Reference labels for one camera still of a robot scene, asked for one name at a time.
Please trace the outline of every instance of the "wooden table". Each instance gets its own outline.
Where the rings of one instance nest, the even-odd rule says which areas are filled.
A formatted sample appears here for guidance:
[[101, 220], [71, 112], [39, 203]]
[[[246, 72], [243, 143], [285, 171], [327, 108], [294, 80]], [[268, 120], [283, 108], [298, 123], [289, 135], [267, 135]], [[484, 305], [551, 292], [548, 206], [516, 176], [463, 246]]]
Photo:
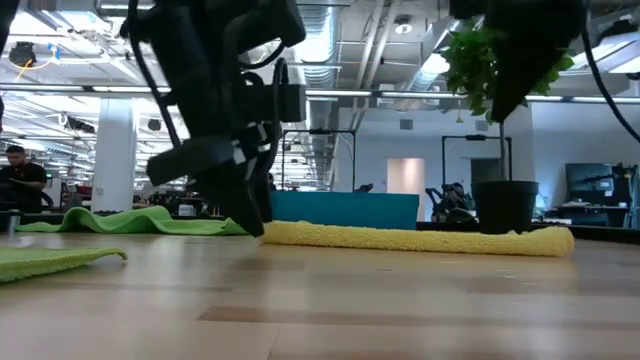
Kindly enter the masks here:
[[640, 358], [640, 247], [570, 258], [260, 246], [245, 237], [3, 237], [129, 254], [0, 286], [7, 360]]

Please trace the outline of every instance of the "computer monitor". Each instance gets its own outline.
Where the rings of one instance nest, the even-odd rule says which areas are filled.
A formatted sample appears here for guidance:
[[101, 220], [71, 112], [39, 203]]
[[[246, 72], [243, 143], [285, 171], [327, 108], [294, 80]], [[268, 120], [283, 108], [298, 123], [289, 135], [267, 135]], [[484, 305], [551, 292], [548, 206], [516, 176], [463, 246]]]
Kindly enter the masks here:
[[613, 193], [613, 170], [610, 164], [566, 164], [567, 200], [582, 199], [604, 204]]

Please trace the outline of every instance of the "pillar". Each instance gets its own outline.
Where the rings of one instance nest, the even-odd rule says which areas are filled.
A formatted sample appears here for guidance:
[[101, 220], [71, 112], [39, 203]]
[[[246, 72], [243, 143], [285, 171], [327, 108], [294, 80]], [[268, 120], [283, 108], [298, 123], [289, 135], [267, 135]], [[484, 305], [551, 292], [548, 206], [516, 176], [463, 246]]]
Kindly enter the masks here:
[[518, 106], [504, 122], [505, 136], [512, 139], [513, 180], [536, 180], [532, 106]]
[[133, 205], [138, 121], [128, 99], [102, 99], [91, 211], [126, 211]]

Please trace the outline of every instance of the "black plant pot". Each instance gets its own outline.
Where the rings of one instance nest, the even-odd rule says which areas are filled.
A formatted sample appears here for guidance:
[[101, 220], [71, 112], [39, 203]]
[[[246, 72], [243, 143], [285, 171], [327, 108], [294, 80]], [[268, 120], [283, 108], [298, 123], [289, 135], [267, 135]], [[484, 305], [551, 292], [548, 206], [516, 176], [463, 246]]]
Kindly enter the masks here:
[[482, 233], [522, 233], [531, 228], [537, 182], [490, 181], [472, 184], [471, 188]]

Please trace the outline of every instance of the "screen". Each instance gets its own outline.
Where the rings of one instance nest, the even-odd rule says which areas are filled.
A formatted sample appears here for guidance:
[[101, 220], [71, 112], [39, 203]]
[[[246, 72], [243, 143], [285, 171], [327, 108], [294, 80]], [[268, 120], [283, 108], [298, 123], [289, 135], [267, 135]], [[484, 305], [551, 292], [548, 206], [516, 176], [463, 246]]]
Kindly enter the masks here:
[[609, 164], [566, 164], [567, 190], [613, 191], [613, 170]]

